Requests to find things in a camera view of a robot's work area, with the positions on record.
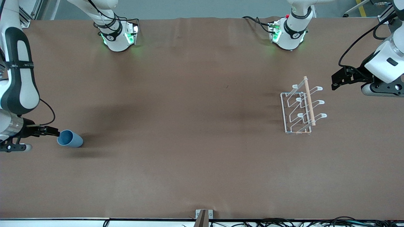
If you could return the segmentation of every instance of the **wooden handle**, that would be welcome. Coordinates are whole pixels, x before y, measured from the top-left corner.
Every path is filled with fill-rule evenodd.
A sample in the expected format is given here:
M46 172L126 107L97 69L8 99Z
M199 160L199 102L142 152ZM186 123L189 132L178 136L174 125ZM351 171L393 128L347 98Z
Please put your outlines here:
M311 125L316 126L316 121L314 119L313 103L311 103L309 82L307 81L307 76L304 76L304 86L306 87L307 102L309 103L310 121Z

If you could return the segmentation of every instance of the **white wire rack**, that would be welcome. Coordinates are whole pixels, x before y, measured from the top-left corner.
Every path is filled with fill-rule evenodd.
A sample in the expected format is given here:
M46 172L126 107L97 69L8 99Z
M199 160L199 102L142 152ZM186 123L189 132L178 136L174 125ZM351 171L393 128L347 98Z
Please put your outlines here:
M303 86L305 92L299 91ZM314 108L325 102L323 100L311 101L311 95L323 88L317 86L310 90L306 76L300 84L294 84L292 88L290 92L280 93L285 133L310 135L311 127L316 125L316 121L327 117L325 113L314 114Z

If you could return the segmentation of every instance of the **blue cup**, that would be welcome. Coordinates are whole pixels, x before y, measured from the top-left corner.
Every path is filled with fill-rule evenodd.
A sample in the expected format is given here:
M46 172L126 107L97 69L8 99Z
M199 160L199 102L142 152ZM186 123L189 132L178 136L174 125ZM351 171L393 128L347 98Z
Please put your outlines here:
M70 130L63 130L57 138L57 143L66 147L79 147L83 145L83 138Z

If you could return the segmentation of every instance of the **brown table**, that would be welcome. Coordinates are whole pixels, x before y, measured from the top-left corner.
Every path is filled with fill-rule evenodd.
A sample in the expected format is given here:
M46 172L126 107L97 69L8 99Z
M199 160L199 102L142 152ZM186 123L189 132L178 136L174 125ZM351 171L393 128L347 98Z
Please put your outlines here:
M113 53L92 21L33 21L52 126L85 145L28 138L33 151L0 154L1 217L404 219L403 100L330 88L341 54L376 23L314 19L289 52L244 19L141 21L139 45ZM365 37L344 62L379 43ZM279 93L303 76L324 87L314 98L328 118L286 135ZM52 115L40 104L26 117Z

